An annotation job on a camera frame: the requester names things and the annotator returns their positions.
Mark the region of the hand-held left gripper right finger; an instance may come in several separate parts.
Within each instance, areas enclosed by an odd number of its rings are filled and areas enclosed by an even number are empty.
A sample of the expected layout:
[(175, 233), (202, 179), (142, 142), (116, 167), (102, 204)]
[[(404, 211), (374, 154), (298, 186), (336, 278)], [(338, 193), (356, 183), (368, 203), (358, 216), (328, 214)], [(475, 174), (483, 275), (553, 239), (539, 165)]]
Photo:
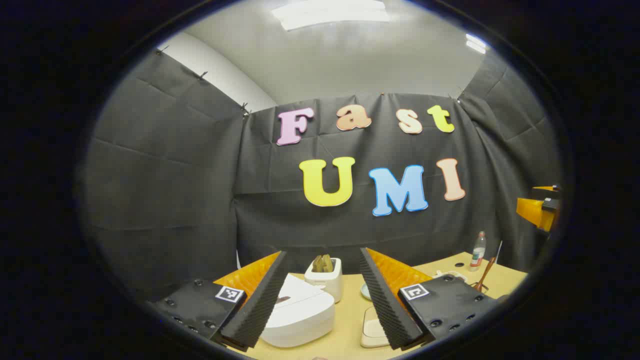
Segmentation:
[(367, 247), (360, 249), (359, 269), (392, 349), (448, 337), (499, 303), (459, 276), (432, 277)]

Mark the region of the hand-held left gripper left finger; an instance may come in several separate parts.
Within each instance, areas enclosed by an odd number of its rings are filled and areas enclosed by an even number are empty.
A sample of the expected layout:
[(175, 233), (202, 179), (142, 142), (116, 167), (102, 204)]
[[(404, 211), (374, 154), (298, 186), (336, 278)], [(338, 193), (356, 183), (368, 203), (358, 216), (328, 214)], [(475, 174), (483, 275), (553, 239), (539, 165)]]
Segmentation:
[(286, 257), (276, 251), (217, 280), (194, 279), (151, 305), (170, 324), (245, 352), (256, 346), (278, 301)]

